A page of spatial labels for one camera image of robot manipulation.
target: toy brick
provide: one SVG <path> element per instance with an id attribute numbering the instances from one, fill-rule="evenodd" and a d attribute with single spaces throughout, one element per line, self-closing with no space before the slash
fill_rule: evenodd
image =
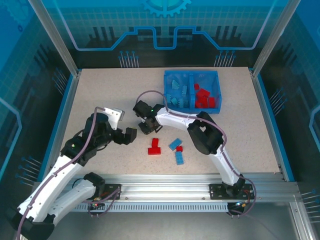
<path id="1" fill-rule="evenodd" d="M 201 103 L 203 109 L 207 109 L 208 108 L 208 98 L 206 98 L 205 96 L 200 97 L 198 99 L 198 102 Z"/>
<path id="2" fill-rule="evenodd" d="M 152 138 L 151 147 L 157 148 L 159 143 L 159 138 Z"/>
<path id="3" fill-rule="evenodd" d="M 187 99 L 183 100 L 183 106 L 184 106 L 184 108 L 189 108 L 189 102 Z"/>
<path id="4" fill-rule="evenodd" d="M 166 95 L 166 102 L 169 104 L 171 103 L 171 95 L 170 94 L 167 94 Z"/>
<path id="5" fill-rule="evenodd" d="M 202 109 L 202 104 L 201 104 L 201 102 L 199 102 L 199 101 L 197 101 L 197 100 L 195 101 L 194 106 L 195 106 L 196 109 Z"/>
<path id="6" fill-rule="evenodd" d="M 171 103 L 174 105 L 174 106 L 177 106 L 178 105 L 178 100 L 174 97 L 171 99 Z"/>
<path id="7" fill-rule="evenodd" d="M 161 155 L 161 148 L 160 147 L 149 147 L 148 148 L 148 155 Z"/>
<path id="8" fill-rule="evenodd" d="M 200 89 L 200 86 L 199 86 L 198 83 L 196 83 L 196 84 L 194 85 L 194 90 L 199 90 L 199 89 Z"/>
<path id="9" fill-rule="evenodd" d="M 197 98 L 209 97 L 210 92 L 201 88 L 195 95 Z"/>
<path id="10" fill-rule="evenodd" d="M 176 151 L 177 152 L 183 152 L 184 151 L 184 148 L 182 146 L 177 146 L 176 147 Z"/>
<path id="11" fill-rule="evenodd" d="M 172 80 L 172 89 L 178 90 L 180 88 L 179 83 L 176 80 Z"/>
<path id="12" fill-rule="evenodd" d="M 187 85 L 184 85 L 183 87 L 182 87 L 182 97 L 185 97 L 186 95 L 187 95 Z"/>
<path id="13" fill-rule="evenodd" d="M 177 138 L 176 140 L 174 140 L 172 143 L 170 143 L 169 148 L 173 151 L 176 149 L 176 147 L 178 147 L 180 144 L 182 144 L 182 141 Z"/>
<path id="14" fill-rule="evenodd" d="M 209 108 L 214 109 L 216 107 L 216 101 L 214 97 L 209 97 Z"/>
<path id="15" fill-rule="evenodd" d="M 184 157 L 182 156 L 181 151 L 176 151 L 175 152 L 175 160 L 177 165 L 182 165 L 184 164 Z"/>
<path id="16" fill-rule="evenodd" d="M 179 98 L 179 108 L 183 109 L 184 108 L 184 99 Z"/>

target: metal frame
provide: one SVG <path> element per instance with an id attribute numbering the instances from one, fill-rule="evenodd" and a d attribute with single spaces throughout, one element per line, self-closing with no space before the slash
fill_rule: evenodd
<path id="1" fill-rule="evenodd" d="M 62 37 L 60 36 L 57 27 L 55 26 L 53 20 L 51 19 L 46 7 L 42 3 L 41 0 L 28 0 L 30 5 L 32 6 L 35 14 L 39 18 L 42 26 L 44 27 L 45 31 L 49 35 L 49 38 L 53 42 L 55 48 L 59 52 L 62 60 L 64 61 L 65 65 L 69 69 L 70 73 L 74 76 L 78 76 L 78 68 L 68 51 L 67 46 L 65 45 Z"/>
<path id="2" fill-rule="evenodd" d="M 58 129 L 49 154 L 47 166 L 45 166 L 44 172 L 48 173 L 50 165 L 58 158 L 60 152 L 63 136 L 67 127 L 72 103 L 79 82 L 79 70 L 41 0 L 29 0 L 29 3 L 38 16 L 47 34 L 51 38 L 54 46 L 58 50 L 70 73 L 75 77 L 68 92 L 66 103 L 63 108 Z M 282 173 L 246 173 L 245 176 L 252 179 L 252 181 L 256 184 L 257 203 L 290 203 L 292 218 L 296 225 L 297 234 L 299 235 L 300 239 L 314 240 L 317 236 L 313 232 L 311 223 L 308 219 L 308 214 L 302 202 L 298 185 L 295 182 L 287 182 L 290 176 L 288 175 L 279 143 L 277 142 L 276 134 L 272 127 L 272 121 L 268 112 L 266 100 L 264 99 L 262 88 L 257 79 L 259 72 L 267 61 L 299 3 L 300 0 L 289 0 L 288 4 L 285 6 L 279 20 L 277 21 L 269 39 L 267 40 L 253 67 L 252 74 L 253 85 L 256 90 L 267 130 L 269 132 L 274 153 L 279 165 L 281 166 Z M 209 184 L 221 183 L 219 174 L 104 175 L 102 177 L 104 177 L 108 183 L 122 184 L 121 198 L 117 201 L 117 203 L 126 204 L 126 206 L 135 204 L 141 204 L 143 206 L 144 204 L 146 205 L 150 203 L 190 203 L 193 206 L 201 204 L 223 205 L 226 202 L 232 202 L 223 200 L 210 200 Z M 71 184 L 73 182 L 74 179 L 72 179 L 66 186 L 64 192 L 71 188 Z"/>
<path id="3" fill-rule="evenodd" d="M 269 55 L 276 46 L 279 38 L 283 34 L 287 24 L 289 23 L 292 15 L 295 13 L 301 0 L 289 0 L 284 7 L 278 21 L 276 22 L 268 40 L 266 41 L 260 55 L 258 56 L 253 66 L 253 76 L 256 77 L 260 73 L 262 67 L 265 65 Z"/>

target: glass panel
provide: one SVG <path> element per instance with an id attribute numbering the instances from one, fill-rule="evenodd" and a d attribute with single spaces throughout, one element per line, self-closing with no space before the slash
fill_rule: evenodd
<path id="1" fill-rule="evenodd" d="M 79 68 L 252 66 L 287 0 L 45 0 Z"/>
<path id="2" fill-rule="evenodd" d="M 300 2 L 261 71 L 285 152 L 302 193 L 319 190 L 320 184 L 319 10 L 318 1 Z M 313 206 L 317 212 L 318 204 L 308 204 Z"/>
<path id="3" fill-rule="evenodd" d="M 1 4 L 0 239 L 10 239 L 4 211 L 31 193 L 70 72 L 28 1 Z"/>

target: blue trim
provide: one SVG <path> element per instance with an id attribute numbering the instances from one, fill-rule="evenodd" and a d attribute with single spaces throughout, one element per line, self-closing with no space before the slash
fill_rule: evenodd
<path id="1" fill-rule="evenodd" d="M 272 127 L 274 129 L 275 137 L 276 137 L 276 140 L 278 142 L 278 145 L 279 145 L 279 148 L 280 148 L 280 152 L 281 152 L 281 155 L 282 155 L 285 171 L 286 171 L 286 174 L 288 175 L 288 180 L 290 182 L 294 182 L 295 178 L 294 178 L 294 175 L 293 175 L 291 167 L 290 167 L 288 156 L 287 156 L 286 151 L 285 151 L 285 146 L 284 146 L 284 144 L 282 142 L 282 139 L 281 139 L 281 136 L 280 136 L 280 132 L 279 132 L 279 129 L 278 129 L 278 125 L 276 123 L 275 116 L 274 116 L 274 114 L 272 112 L 272 108 L 271 108 L 271 105 L 270 105 L 270 102 L 269 102 L 269 98 L 268 98 L 268 95 L 267 95 L 267 92 L 266 92 L 266 89 L 265 89 L 265 85 L 264 85 L 264 83 L 262 81 L 262 78 L 261 78 L 260 74 L 258 74 L 258 81 L 259 81 L 259 84 L 261 86 L 261 90 L 262 90 L 263 98 L 265 100 L 266 108 L 267 108 L 267 110 L 269 112 L 269 115 L 270 115 Z"/>
<path id="2" fill-rule="evenodd" d="M 12 112 L 15 117 L 16 117 L 16 121 L 18 122 L 18 129 L 14 135 L 14 139 L 12 140 L 11 146 L 9 148 L 8 153 L 6 154 L 6 157 L 4 159 L 4 162 L 2 164 L 1 170 L 0 170 L 0 181 L 5 173 L 5 170 L 7 168 L 8 162 L 10 160 L 10 157 L 12 155 L 12 152 L 15 149 L 16 143 L 18 141 L 19 135 L 21 133 L 22 130 L 22 122 L 21 122 L 21 117 L 20 117 L 20 113 L 18 112 L 18 110 L 11 106 L 9 103 L 7 103 L 3 98 L 0 97 L 0 103 L 2 103 L 5 107 L 7 107 L 9 109 L 10 112 Z"/>
<path id="3" fill-rule="evenodd" d="M 316 146 L 318 147 L 318 150 L 320 152 L 320 141 L 319 138 L 316 134 L 316 131 L 314 130 L 314 121 L 315 121 L 315 115 L 317 112 L 320 111 L 320 105 L 316 106 L 312 112 L 311 112 L 311 116 L 310 116 L 310 122 L 309 122 L 309 129 L 311 131 L 312 137 L 314 139 L 314 142 L 316 144 Z"/>
<path id="4" fill-rule="evenodd" d="M 153 26 L 135 26 L 133 27 L 133 31 L 127 31 L 124 34 L 121 35 L 121 37 L 111 46 L 111 47 L 97 47 L 97 48 L 80 48 L 78 47 L 75 38 L 73 37 L 71 30 L 69 29 L 69 26 L 64 18 L 64 15 L 62 14 L 57 0 L 53 0 L 54 5 L 56 7 L 56 10 L 59 14 L 59 16 L 61 17 L 62 23 L 72 41 L 72 44 L 74 46 L 74 48 L 78 51 L 113 51 L 121 42 L 122 40 L 126 37 L 126 36 L 132 36 L 132 35 L 138 35 L 138 30 L 152 30 L 152 36 L 153 36 L 153 47 L 156 50 L 174 50 L 177 47 L 177 40 L 178 40 L 178 30 L 180 29 L 190 29 L 192 30 L 192 34 L 193 35 L 203 35 L 205 38 L 207 38 L 207 40 L 213 45 L 215 46 L 215 48 L 217 50 L 246 50 L 246 51 L 250 51 L 256 48 L 258 41 L 265 29 L 265 26 L 270 18 L 271 13 L 273 12 L 273 9 L 276 5 L 276 3 L 278 2 L 278 0 L 274 0 L 272 5 L 270 6 L 269 12 L 267 14 L 267 16 L 265 17 L 265 20 L 261 26 L 261 29 L 253 43 L 253 46 L 251 47 L 223 47 L 223 46 L 219 46 L 213 39 L 212 37 L 206 32 L 206 31 L 198 31 L 197 30 L 197 26 L 193 26 L 193 25 L 187 25 L 187 26 L 177 26 L 175 27 L 174 31 L 173 31 L 173 46 L 158 46 L 157 43 L 157 32 L 156 29 Z"/>
<path id="5" fill-rule="evenodd" d="M 37 178 L 38 182 L 41 182 L 43 180 L 44 176 L 45 176 L 45 171 L 46 171 L 47 164 L 48 164 L 48 161 L 49 161 L 50 152 L 51 152 L 52 146 L 54 144 L 54 140 L 55 140 L 55 137 L 56 137 L 56 134 L 57 134 L 57 131 L 58 131 L 58 126 L 60 124 L 61 116 L 62 116 L 62 113 L 63 113 L 64 108 L 65 108 L 65 104 L 66 104 L 66 101 L 67 101 L 67 97 L 68 97 L 68 94 L 69 94 L 69 91 L 70 91 L 70 87 L 71 87 L 72 81 L 73 81 L 73 76 L 72 76 L 72 74 L 70 74 L 70 77 L 69 77 L 69 80 L 68 80 L 68 83 L 66 85 L 66 88 L 65 88 L 65 91 L 64 91 L 64 95 L 63 95 L 63 98 L 62 98 L 62 101 L 61 101 L 59 112 L 58 112 L 58 115 L 56 116 L 56 120 L 55 120 L 55 123 L 54 123 L 54 126 L 53 126 L 53 130 L 52 130 L 51 137 L 50 137 L 50 140 L 49 140 L 49 143 L 48 143 L 48 147 L 46 148 L 46 151 L 45 151 L 45 155 L 44 155 L 44 158 L 43 158 L 41 169 L 40 169 L 40 172 L 39 172 L 39 175 L 38 175 L 38 178 Z"/>

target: black bracket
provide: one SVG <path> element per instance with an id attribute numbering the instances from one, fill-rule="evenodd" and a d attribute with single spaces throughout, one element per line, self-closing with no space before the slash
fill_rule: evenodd
<path id="1" fill-rule="evenodd" d="M 119 188 L 119 191 L 117 193 L 117 196 L 116 196 L 115 200 L 119 200 L 120 199 L 120 194 L 121 194 L 121 184 L 105 184 L 104 185 L 104 190 L 101 193 L 100 197 L 102 199 L 105 199 L 110 194 L 112 194 L 117 188 Z"/>
<path id="2" fill-rule="evenodd" d="M 209 193 L 211 200 L 253 200 L 255 197 L 254 190 L 251 184 L 247 183 L 244 184 L 243 187 L 240 189 L 239 194 L 235 197 L 230 197 L 226 193 L 225 186 L 220 184 L 209 184 Z"/>

